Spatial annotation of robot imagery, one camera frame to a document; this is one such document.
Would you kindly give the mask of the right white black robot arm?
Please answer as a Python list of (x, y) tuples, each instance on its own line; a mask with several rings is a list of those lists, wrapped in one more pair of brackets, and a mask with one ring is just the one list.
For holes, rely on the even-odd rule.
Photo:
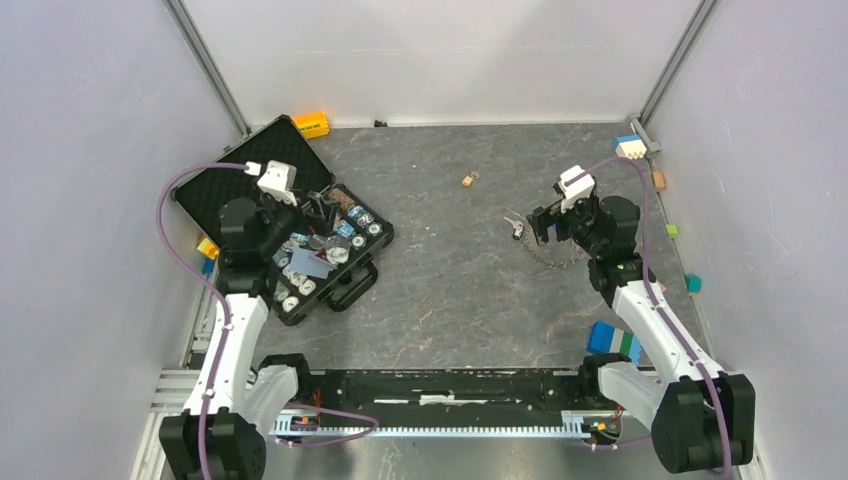
[(651, 379), (624, 354), (590, 355), (577, 382), (591, 408), (620, 404), (650, 431), (658, 460), (670, 473), (725, 473), (754, 456), (756, 393), (685, 331), (646, 260), (637, 252), (641, 209), (620, 196), (595, 194), (573, 205), (538, 207), (526, 218), (536, 241), (550, 229), (589, 257), (590, 283), (640, 341), (657, 374)]

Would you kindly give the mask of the silver key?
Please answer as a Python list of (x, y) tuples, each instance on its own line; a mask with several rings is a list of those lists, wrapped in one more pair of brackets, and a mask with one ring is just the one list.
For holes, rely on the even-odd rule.
[(512, 238), (516, 241), (520, 241), (523, 237), (525, 231), (525, 225), (522, 221), (511, 219), (507, 216), (504, 216), (503, 219), (511, 226), (512, 228)]

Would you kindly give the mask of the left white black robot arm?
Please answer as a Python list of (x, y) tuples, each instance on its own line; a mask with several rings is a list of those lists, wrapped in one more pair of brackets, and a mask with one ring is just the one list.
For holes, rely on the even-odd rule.
[(248, 382), (281, 276), (273, 256), (304, 215), (285, 203), (242, 197), (217, 217), (218, 274), (207, 285), (218, 301), (212, 337), (197, 383), (180, 414), (163, 420), (159, 440), (178, 479), (259, 479), (282, 408), (302, 407), (314, 394), (313, 379), (286, 364), (263, 367)]

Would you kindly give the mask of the large metal keyring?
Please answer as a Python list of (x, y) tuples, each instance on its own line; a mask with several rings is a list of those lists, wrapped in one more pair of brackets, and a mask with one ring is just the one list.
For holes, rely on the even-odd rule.
[(564, 269), (585, 257), (583, 250), (572, 240), (556, 239), (539, 244), (532, 228), (526, 228), (521, 239), (523, 249), (537, 262), (551, 269)]

